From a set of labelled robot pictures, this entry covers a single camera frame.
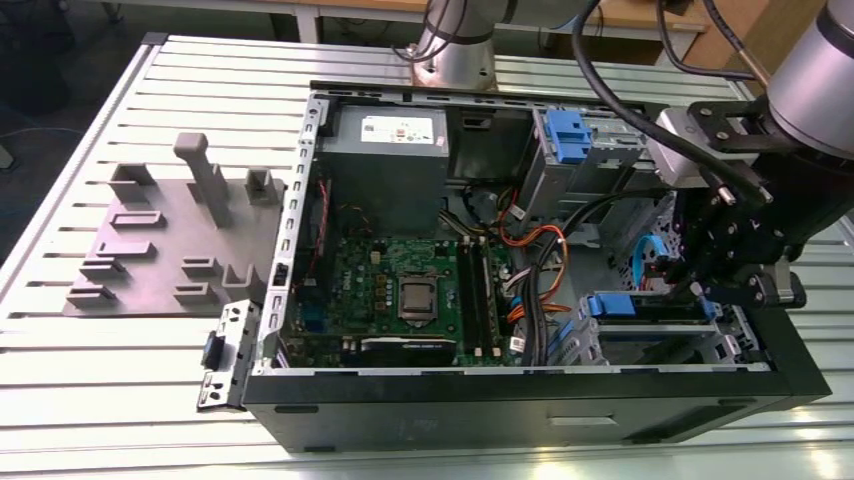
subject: cpu socket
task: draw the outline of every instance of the cpu socket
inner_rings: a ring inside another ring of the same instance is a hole
[[[398,278],[398,318],[413,328],[425,328],[439,318],[437,277]]]

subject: green circuit board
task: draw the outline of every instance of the green circuit board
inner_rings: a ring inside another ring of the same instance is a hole
[[[307,335],[306,341],[317,343],[322,338],[349,335],[443,338],[457,342],[459,366],[502,365],[503,355],[493,357],[493,352],[475,355],[466,348],[457,249],[457,241],[343,239],[335,253],[323,333],[314,335],[314,340]],[[485,251],[490,271],[498,272],[507,265],[509,253],[502,246],[487,247]],[[417,327],[399,316],[399,288],[401,282],[418,278],[435,281],[438,308],[437,319]],[[499,312],[494,315],[498,322]],[[498,325],[493,338],[495,346],[503,349]],[[334,355],[315,356],[314,360],[315,367],[338,366]]]

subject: power supply label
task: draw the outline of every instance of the power supply label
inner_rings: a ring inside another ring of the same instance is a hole
[[[433,145],[433,120],[414,117],[365,117],[362,141]]]

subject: ram slot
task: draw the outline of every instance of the ram slot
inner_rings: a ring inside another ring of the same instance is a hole
[[[474,264],[471,245],[461,242],[457,246],[457,271],[459,282],[459,305],[463,317],[463,347],[467,354],[475,352],[479,344],[478,309],[475,300]]]
[[[483,255],[483,248],[475,245],[471,248],[471,263],[474,265],[474,281],[475,281],[475,307],[478,312],[478,326],[481,330],[481,348],[485,356],[493,355],[493,318],[490,312],[491,295],[490,295],[490,276],[487,271],[487,261]]]

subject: slotted metal surface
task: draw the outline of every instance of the slotted metal surface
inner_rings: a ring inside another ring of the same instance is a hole
[[[572,62],[502,57],[501,89],[590,97]],[[618,94],[688,104],[736,99],[725,82],[604,65]],[[195,412],[213,318],[63,318],[64,295],[114,194],[115,165],[190,178],[171,152],[203,131],[213,162],[290,180],[309,82],[409,83],[385,49],[171,37],[145,46],[0,271],[0,471],[91,477],[842,478],[854,475],[854,252],[833,227],[797,271],[810,290],[793,319],[834,394],[680,446],[293,456],[250,414]]]

